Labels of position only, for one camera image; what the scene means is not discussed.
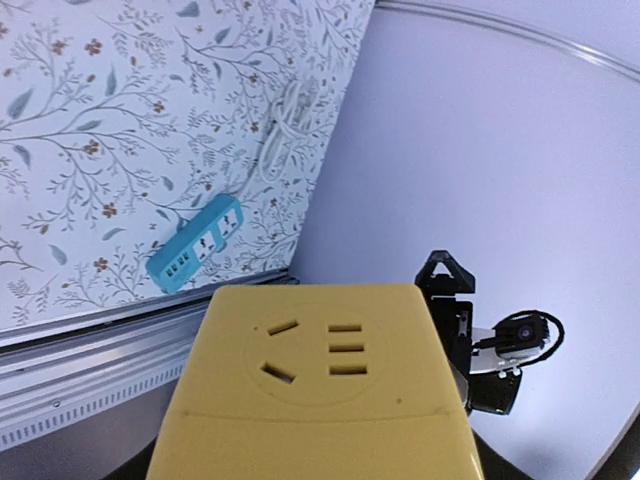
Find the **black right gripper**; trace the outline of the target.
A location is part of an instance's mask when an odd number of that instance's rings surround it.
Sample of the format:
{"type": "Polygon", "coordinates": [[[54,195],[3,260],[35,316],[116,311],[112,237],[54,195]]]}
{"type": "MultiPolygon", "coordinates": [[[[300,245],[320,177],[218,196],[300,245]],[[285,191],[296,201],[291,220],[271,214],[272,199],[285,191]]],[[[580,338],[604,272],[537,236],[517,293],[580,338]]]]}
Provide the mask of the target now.
{"type": "Polygon", "coordinates": [[[497,374],[470,374],[473,304],[455,296],[474,294],[475,276],[447,250],[434,250],[417,273],[414,284],[427,299],[464,409],[468,414],[476,410],[508,415],[522,377],[508,375],[501,379],[497,374]]]}

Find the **yellow cube plug adapter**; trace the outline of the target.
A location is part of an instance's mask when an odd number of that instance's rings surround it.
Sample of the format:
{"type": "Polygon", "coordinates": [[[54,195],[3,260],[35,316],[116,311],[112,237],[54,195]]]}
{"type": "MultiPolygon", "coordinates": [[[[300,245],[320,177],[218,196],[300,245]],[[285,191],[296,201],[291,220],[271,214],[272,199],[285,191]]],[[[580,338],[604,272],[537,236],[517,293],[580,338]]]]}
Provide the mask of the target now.
{"type": "Polygon", "coordinates": [[[479,479],[420,291],[227,286],[164,416],[151,479],[479,479]]]}

